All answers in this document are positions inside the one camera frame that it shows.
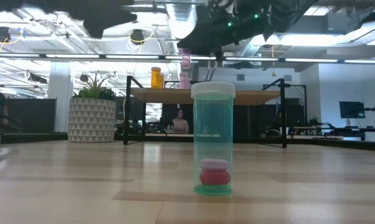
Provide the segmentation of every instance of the teal plastic cylinder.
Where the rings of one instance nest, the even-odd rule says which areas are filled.
[[[194,101],[194,191],[202,195],[229,195],[233,186],[234,85],[213,82],[205,91],[192,87]],[[231,85],[232,91],[221,90]]]

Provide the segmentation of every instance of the pink object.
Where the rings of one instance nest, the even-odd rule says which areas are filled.
[[[229,162],[223,159],[202,159],[200,167],[203,170],[228,170]]]
[[[185,72],[182,72],[180,74],[180,84],[179,84],[179,88],[180,89],[190,89],[190,81],[191,79],[188,77],[188,74],[185,73]]]
[[[189,69],[192,67],[192,53],[188,49],[182,49],[182,68]]]
[[[225,170],[205,170],[200,180],[203,185],[226,185],[230,183],[231,176]]]

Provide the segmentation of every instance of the container base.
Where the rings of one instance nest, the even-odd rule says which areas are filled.
[[[231,187],[228,185],[203,185],[197,184],[194,192],[205,196],[225,196],[231,194]]]

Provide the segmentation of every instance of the wooden floor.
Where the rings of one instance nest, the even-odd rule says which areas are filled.
[[[0,147],[0,224],[375,223],[375,152],[234,145],[230,197],[193,193],[193,144]]]

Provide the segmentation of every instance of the container lid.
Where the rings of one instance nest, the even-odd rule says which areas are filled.
[[[229,95],[236,97],[236,87],[231,83],[225,82],[202,82],[192,86],[192,98],[197,95]]]
[[[159,68],[159,67],[152,67],[151,70],[152,71],[159,71],[159,72],[161,72],[161,68]]]

